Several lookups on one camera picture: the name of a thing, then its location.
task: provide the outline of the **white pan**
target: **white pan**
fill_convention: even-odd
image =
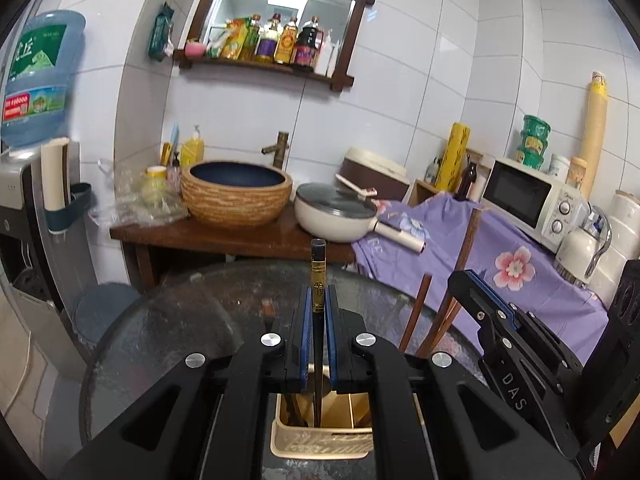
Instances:
[[[302,184],[296,191],[294,210],[305,231],[330,242],[354,242],[373,231],[416,253],[424,250],[423,240],[380,222],[376,205],[351,191],[328,184]]]

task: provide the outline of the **sink basin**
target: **sink basin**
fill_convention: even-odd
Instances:
[[[255,227],[275,220],[289,202],[291,177],[282,170],[230,160],[199,162],[182,174],[190,213],[217,227]]]

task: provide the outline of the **round glass table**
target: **round glass table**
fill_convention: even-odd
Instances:
[[[305,262],[249,260],[206,267],[137,300],[100,340],[87,367],[80,399],[83,443],[188,354],[228,356],[247,337],[260,337],[265,332],[262,300],[273,301],[280,332],[287,333],[300,287],[308,284],[309,278],[309,264]],[[399,344],[413,298],[365,276],[330,266],[327,280],[336,286],[341,308],[360,313],[369,332]],[[433,317],[431,309],[422,310],[408,353],[415,352]],[[454,327],[438,349],[449,352],[476,377],[482,376],[478,352]],[[265,427],[270,432],[274,410],[270,408],[268,413],[270,420]],[[268,442],[267,438],[262,464],[265,480],[375,478],[372,452],[361,460],[295,461],[273,456]]]

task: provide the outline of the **white kettle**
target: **white kettle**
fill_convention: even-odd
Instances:
[[[600,237],[604,233],[604,243]],[[611,245],[609,219],[599,207],[592,206],[591,214],[582,226],[575,228],[564,237],[554,268],[568,282],[584,288],[590,281],[600,257]]]

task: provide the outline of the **green container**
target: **green container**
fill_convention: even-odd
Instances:
[[[524,127],[520,132],[522,142],[516,150],[516,160],[534,170],[539,170],[545,160],[547,137],[551,131],[545,121],[533,115],[524,116]]]

